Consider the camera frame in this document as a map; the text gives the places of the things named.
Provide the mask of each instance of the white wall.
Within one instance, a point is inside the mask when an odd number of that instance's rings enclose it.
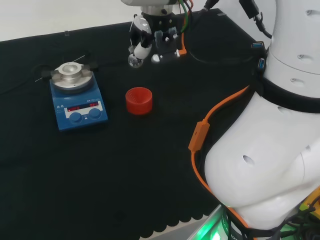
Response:
[[[272,32],[275,0],[255,1],[264,13],[267,30]],[[194,0],[194,10],[202,9],[205,2]],[[247,18],[239,0],[220,0],[217,7],[253,38],[269,42]],[[139,7],[120,0],[0,0],[0,41],[129,22],[140,12]]]

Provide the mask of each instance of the orange strap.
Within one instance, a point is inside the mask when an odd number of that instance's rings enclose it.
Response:
[[[196,167],[196,160],[195,160],[195,153],[196,151],[199,151],[205,141],[205,138],[207,136],[210,124],[208,123],[208,119],[211,117],[211,115],[218,110],[220,107],[222,107],[224,104],[230,102],[231,100],[239,97],[240,95],[242,95],[248,88],[249,86],[245,87],[244,89],[236,92],[235,94],[227,97],[226,99],[222,100],[221,102],[219,102],[217,105],[215,105],[206,115],[206,117],[204,118],[203,121],[200,121],[197,123],[196,128],[193,132],[193,136],[191,138],[190,144],[189,144],[189,150],[191,151],[191,163],[192,163],[192,168],[194,170],[195,175],[197,176],[197,178],[199,179],[199,181],[201,182],[201,184],[210,192],[212,193],[212,195],[214,195],[214,193],[211,191],[210,187],[206,184],[206,182],[202,179],[202,177],[200,176],[198,169]],[[235,215],[238,220],[246,227],[249,228],[248,224],[246,223],[246,221],[233,209],[230,207],[227,207],[230,212]]]

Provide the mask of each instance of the robot end effector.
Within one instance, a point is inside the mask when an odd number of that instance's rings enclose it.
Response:
[[[177,21],[172,13],[178,0],[121,0],[129,6],[141,6],[142,15],[134,15],[130,28],[128,63],[133,68],[142,66],[155,43],[157,53],[151,61],[155,64],[168,62],[180,56],[177,50]]]

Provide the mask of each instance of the orange cable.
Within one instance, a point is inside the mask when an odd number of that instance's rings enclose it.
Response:
[[[193,0],[189,0],[191,3],[190,8],[192,9],[194,7],[194,1]],[[181,55],[185,55],[187,54],[187,50],[186,50],[186,46],[185,46],[185,33],[183,32],[181,35],[181,45],[182,45],[182,49],[179,50],[179,54]]]
[[[204,120],[202,122],[205,122],[208,124],[208,119],[211,117],[211,115],[217,110],[219,109],[220,107],[222,107],[224,104],[228,103],[229,101],[239,97],[241,94],[243,94],[247,88],[249,86],[245,87],[244,89],[236,92],[235,94],[231,95],[231,96],[228,96],[226,99],[222,100],[221,102],[219,102],[217,105],[215,105],[209,112],[208,114],[206,115],[206,117],[204,118]],[[192,150],[194,149],[195,147],[194,146],[189,146],[189,149],[191,149],[191,163],[192,163],[192,168],[193,168],[193,171],[195,173],[195,175],[197,176],[197,178],[199,179],[199,181],[201,182],[201,184],[214,196],[214,193],[211,191],[210,187],[206,184],[206,182],[202,179],[201,175],[199,174],[198,172],[198,169],[196,167],[196,159],[195,159],[195,154],[196,154],[196,151]],[[230,207],[227,207],[230,212],[236,216],[236,218],[246,227],[246,228],[249,228],[249,225],[246,223],[246,221],[233,209],[233,208],[230,208]]]
[[[221,106],[223,106],[223,105],[226,104],[227,102],[229,102],[229,101],[235,99],[236,97],[240,96],[241,94],[243,94],[243,93],[247,90],[248,87],[249,87],[249,86],[246,86],[244,89],[236,92],[235,94],[232,94],[231,96],[228,96],[226,99],[222,100],[222,101],[219,102],[217,105],[215,105],[215,106],[208,112],[208,114],[205,116],[204,121],[205,121],[205,122],[208,122],[210,116],[211,116],[218,108],[220,108]]]

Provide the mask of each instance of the black strap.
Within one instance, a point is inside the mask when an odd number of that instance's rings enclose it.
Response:
[[[262,77],[257,85],[259,86],[259,84],[263,88],[262,92],[260,90],[262,97],[273,104],[298,112],[320,114],[320,98],[292,93],[275,85],[264,77]]]

